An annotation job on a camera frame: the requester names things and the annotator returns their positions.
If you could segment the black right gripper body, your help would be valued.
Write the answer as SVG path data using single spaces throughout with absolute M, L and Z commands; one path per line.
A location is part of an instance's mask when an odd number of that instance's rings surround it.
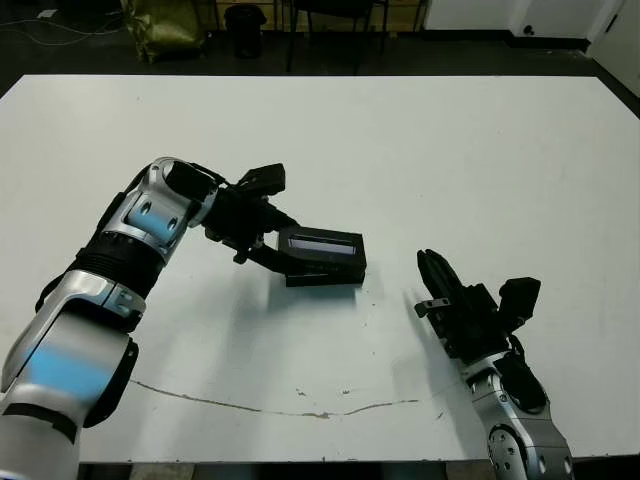
M 509 347 L 497 318 L 498 306 L 483 284 L 419 302 L 415 312 L 428 319 L 447 355 L 463 364 L 473 364 Z

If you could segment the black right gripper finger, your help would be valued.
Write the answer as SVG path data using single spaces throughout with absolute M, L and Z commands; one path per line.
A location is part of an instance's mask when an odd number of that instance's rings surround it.
M 449 262 L 434 250 L 428 251 L 430 272 L 429 291 L 436 298 L 460 300 L 463 297 L 464 285 Z
M 418 270 L 422 281 L 434 299 L 449 297 L 449 264 L 431 249 L 417 252 Z

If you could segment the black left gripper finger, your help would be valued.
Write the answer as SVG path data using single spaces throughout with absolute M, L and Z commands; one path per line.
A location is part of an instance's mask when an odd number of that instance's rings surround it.
M 269 211 L 264 223 L 265 231 L 280 231 L 284 228 L 298 226 L 299 223 L 280 210 Z
M 279 274 L 288 272 L 288 256 L 266 244 L 252 248 L 249 251 L 249 259 L 271 272 Z

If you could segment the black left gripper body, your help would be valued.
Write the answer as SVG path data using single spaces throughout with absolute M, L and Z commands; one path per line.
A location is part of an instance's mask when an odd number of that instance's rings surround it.
M 280 211 L 265 198 L 240 194 L 234 188 L 219 188 L 202 220 L 208 239 L 233 249 L 235 263 L 245 263 L 265 233 L 277 230 Z

